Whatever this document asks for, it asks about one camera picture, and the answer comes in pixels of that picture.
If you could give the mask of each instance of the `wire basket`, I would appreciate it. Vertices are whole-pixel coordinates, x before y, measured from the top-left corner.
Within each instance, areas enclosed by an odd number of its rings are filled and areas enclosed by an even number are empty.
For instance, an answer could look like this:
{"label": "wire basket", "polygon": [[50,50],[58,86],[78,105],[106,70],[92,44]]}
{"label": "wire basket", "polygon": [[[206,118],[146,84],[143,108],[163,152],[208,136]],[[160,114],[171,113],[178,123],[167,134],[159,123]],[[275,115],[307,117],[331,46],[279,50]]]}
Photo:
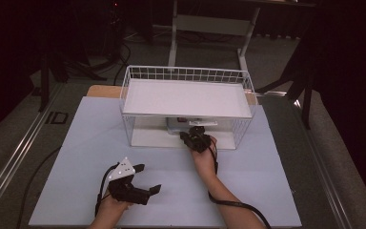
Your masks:
{"label": "wire basket", "polygon": [[[194,111],[192,114],[181,114],[179,112],[176,113],[151,113],[148,111],[145,112],[135,112],[131,113],[127,111],[129,102],[132,101],[132,98],[136,97],[136,94],[132,93],[131,85],[132,83],[136,82],[150,82],[151,84],[148,84],[148,86],[142,87],[140,91],[150,91],[150,88],[154,85],[158,86],[160,83],[168,83],[166,85],[159,86],[160,91],[164,90],[173,90],[170,89],[171,85],[183,85],[184,87],[190,87],[193,88],[194,86],[197,87],[210,87],[210,91],[208,91],[208,94],[218,94],[215,90],[218,89],[226,89],[230,88],[232,86],[235,86],[236,88],[240,88],[240,95],[242,95],[245,99],[245,112],[247,115],[245,116],[229,116],[229,115],[218,115],[219,111],[216,110],[216,112],[212,114],[199,114],[197,115]],[[174,92],[181,93],[183,96],[190,96],[192,94],[196,94],[198,92],[194,91],[191,93],[180,92],[180,90],[174,90]],[[164,94],[162,99],[168,99],[168,97],[171,94]],[[229,97],[226,94],[221,93],[222,99],[218,100],[224,100],[228,99]],[[239,142],[241,141],[242,137],[244,136],[246,130],[249,127],[249,124],[251,123],[255,111],[256,111],[256,105],[257,98],[254,93],[254,87],[252,84],[252,80],[250,78],[250,75],[246,71],[237,71],[237,70],[223,70],[223,69],[204,69],[204,68],[179,68],[179,67],[155,67],[155,66],[129,66],[126,70],[122,90],[121,90],[121,103],[120,103],[120,109],[121,113],[123,115],[125,127],[126,127],[126,133],[127,137],[129,139],[129,142],[132,146],[167,146],[167,147],[173,147],[182,145],[181,141],[178,139],[174,139],[173,137],[170,137],[165,133],[165,139],[162,139],[162,142],[171,142],[171,144],[166,143],[167,145],[140,145],[140,144],[134,144],[134,130],[136,130],[138,126],[137,123],[142,123],[142,119],[151,119],[149,122],[154,123],[158,122],[158,131],[164,131],[166,132],[166,123],[164,121],[165,117],[171,117],[171,116],[191,116],[191,117],[203,117],[203,118],[213,118],[215,120],[218,120],[219,123],[222,123],[224,132],[228,131],[232,133],[232,139],[233,144],[231,146],[227,147],[226,149],[235,149]],[[211,132],[213,129],[215,129],[216,133],[221,132],[222,127],[216,128],[211,127],[207,128],[206,131],[210,130]],[[156,129],[153,126],[148,126],[149,129]]]}

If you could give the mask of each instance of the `white tabletop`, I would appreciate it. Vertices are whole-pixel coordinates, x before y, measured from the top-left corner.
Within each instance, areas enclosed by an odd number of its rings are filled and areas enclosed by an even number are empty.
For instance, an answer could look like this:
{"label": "white tabletop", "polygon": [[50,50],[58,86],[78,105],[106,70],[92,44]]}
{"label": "white tabletop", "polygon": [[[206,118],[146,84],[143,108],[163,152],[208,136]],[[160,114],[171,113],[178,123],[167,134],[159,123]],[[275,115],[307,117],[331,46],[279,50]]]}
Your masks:
{"label": "white tabletop", "polygon": [[[261,106],[235,151],[219,151],[218,176],[273,227],[297,227],[300,219]],[[30,219],[32,226],[86,226],[106,170],[127,156],[146,168],[132,184],[162,184],[148,205],[135,204],[120,227],[223,227],[186,149],[128,144],[119,99],[84,97]]]}

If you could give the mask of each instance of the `cable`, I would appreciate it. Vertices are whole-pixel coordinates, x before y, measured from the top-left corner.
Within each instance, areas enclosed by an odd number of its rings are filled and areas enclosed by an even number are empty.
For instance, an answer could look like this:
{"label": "cable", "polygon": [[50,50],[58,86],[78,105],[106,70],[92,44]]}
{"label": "cable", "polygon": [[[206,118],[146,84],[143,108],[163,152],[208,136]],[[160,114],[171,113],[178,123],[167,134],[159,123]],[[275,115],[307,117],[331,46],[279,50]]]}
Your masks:
{"label": "cable", "polygon": [[[195,132],[195,134],[201,139],[201,141],[204,144],[207,144],[207,141],[203,138],[203,136],[198,133]],[[215,174],[217,174],[218,172],[218,162],[216,161],[217,159],[217,149],[216,149],[216,144],[215,142],[210,138],[211,142],[214,145],[214,151],[211,149],[211,147],[209,146],[208,149],[210,150],[210,154],[213,156],[213,164],[214,164],[214,168],[215,168]],[[263,216],[263,214],[257,210],[255,207],[253,207],[250,204],[247,203],[243,203],[243,202],[235,202],[235,201],[228,201],[228,200],[218,200],[215,199],[210,192],[208,192],[209,195],[209,199],[211,202],[215,203],[215,204],[219,204],[219,205],[226,205],[226,206],[233,206],[233,207],[241,207],[241,208],[245,208],[248,210],[253,211],[255,214],[257,214],[260,219],[263,221],[264,225],[266,226],[267,229],[271,229],[272,227],[270,226],[269,222],[266,220],[266,218]]]}
{"label": "cable", "polygon": [[28,182],[28,186],[26,187],[25,193],[23,195],[22,198],[22,205],[20,208],[20,213],[19,213],[19,217],[17,219],[17,225],[16,228],[19,229],[20,228],[20,224],[22,222],[22,217],[23,217],[23,211],[25,210],[25,204],[26,204],[26,197],[28,196],[28,192],[29,189],[31,187],[31,182],[33,181],[35,175],[37,174],[37,172],[40,170],[41,166],[43,166],[43,164],[51,157],[53,156],[55,153],[57,153],[59,150],[61,149],[61,146],[58,147],[57,149],[55,149],[54,151],[52,151],[48,156],[46,156],[46,158],[44,158],[44,160],[38,165],[37,169],[34,170],[34,173],[31,175],[31,178]]}
{"label": "cable", "polygon": [[108,197],[109,195],[105,195],[103,197],[103,188],[105,186],[105,181],[106,181],[106,177],[108,176],[109,172],[115,168],[117,168],[117,166],[120,163],[118,162],[117,164],[111,166],[105,173],[105,175],[103,176],[102,179],[102,183],[100,184],[100,190],[99,190],[99,194],[97,195],[97,200],[96,200],[96,206],[94,207],[94,216],[96,217],[97,212],[99,211],[99,207],[100,207],[100,203],[102,202],[103,199],[105,199],[106,197]]}
{"label": "cable", "polygon": [[118,75],[120,75],[123,68],[124,67],[127,68],[129,66],[127,61],[129,61],[131,53],[132,53],[132,51],[130,50],[130,47],[128,47],[126,44],[122,43],[121,45],[124,46],[127,49],[128,55],[127,55],[126,59],[124,59],[124,57],[120,55],[120,60],[123,62],[123,65],[121,65],[120,69],[118,69],[117,73],[114,76],[114,81],[112,82],[113,86],[115,86],[115,81],[117,80],[117,77],[118,77]]}
{"label": "cable", "polygon": [[112,66],[114,66],[116,62],[117,62],[117,58],[112,55],[112,57],[110,59],[108,59],[107,61],[105,61],[103,63],[93,65],[93,66],[86,66],[85,68],[87,68],[90,71],[97,72],[99,70],[103,70],[108,67],[113,68]]}

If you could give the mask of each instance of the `black device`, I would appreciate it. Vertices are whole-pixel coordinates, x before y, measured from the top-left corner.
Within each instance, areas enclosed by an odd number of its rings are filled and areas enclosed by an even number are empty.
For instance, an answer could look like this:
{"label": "black device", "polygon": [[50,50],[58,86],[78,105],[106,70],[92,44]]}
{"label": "black device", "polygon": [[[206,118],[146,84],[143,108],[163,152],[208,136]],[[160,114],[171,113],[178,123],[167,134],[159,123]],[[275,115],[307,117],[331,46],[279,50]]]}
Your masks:
{"label": "black device", "polygon": [[[145,165],[144,164],[138,164],[132,166],[133,173],[126,177],[117,178],[114,180],[111,180],[109,182],[108,190],[109,194],[103,197],[103,187],[105,184],[106,177],[108,177],[108,174],[110,171],[115,170],[120,163],[117,163],[116,165],[113,165],[106,171],[105,175],[103,176],[102,183],[100,185],[100,191],[97,195],[97,201],[94,208],[94,215],[97,215],[97,212],[99,211],[100,203],[104,198],[107,198],[108,196],[112,196],[112,198],[117,199],[118,201],[127,201],[130,203],[137,203],[142,205],[147,205],[148,200],[151,196],[158,194],[160,191],[161,185],[158,184],[156,186],[153,186],[150,188],[150,190],[143,190],[139,188],[135,188],[132,185],[132,179],[134,177],[134,173],[139,173],[144,170]],[[131,171],[132,168],[127,168],[125,171]]]}
{"label": "black device", "polygon": [[189,132],[180,132],[180,139],[192,150],[198,153],[203,153],[211,145],[211,138],[205,135],[206,132],[203,126],[193,126]]}
{"label": "black device", "polygon": [[[139,164],[133,166],[133,168],[136,173],[139,173],[144,170],[144,166],[144,164]],[[133,177],[134,175],[129,175],[127,177],[121,177],[119,179],[110,181],[109,192],[112,195],[112,198],[115,198],[118,201],[127,201],[131,203],[147,205],[148,199],[150,199],[151,196],[159,193],[161,185],[158,184],[153,186],[150,188],[150,190],[135,188],[132,185]]]}

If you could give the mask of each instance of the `forearm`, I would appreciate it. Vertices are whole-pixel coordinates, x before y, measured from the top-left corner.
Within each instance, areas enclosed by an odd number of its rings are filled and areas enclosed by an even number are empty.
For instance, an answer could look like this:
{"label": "forearm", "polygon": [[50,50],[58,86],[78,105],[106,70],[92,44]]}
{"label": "forearm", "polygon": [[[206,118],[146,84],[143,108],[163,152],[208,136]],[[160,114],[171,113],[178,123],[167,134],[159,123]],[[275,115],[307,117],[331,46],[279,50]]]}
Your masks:
{"label": "forearm", "polygon": [[[204,180],[204,183],[213,198],[240,201],[217,176]],[[217,207],[228,228],[264,228],[258,217],[249,209],[221,204],[218,204]]]}
{"label": "forearm", "polygon": [[113,198],[106,198],[102,202],[96,218],[91,223],[90,229],[112,229],[120,220],[124,211],[128,209],[128,202],[118,202]]}

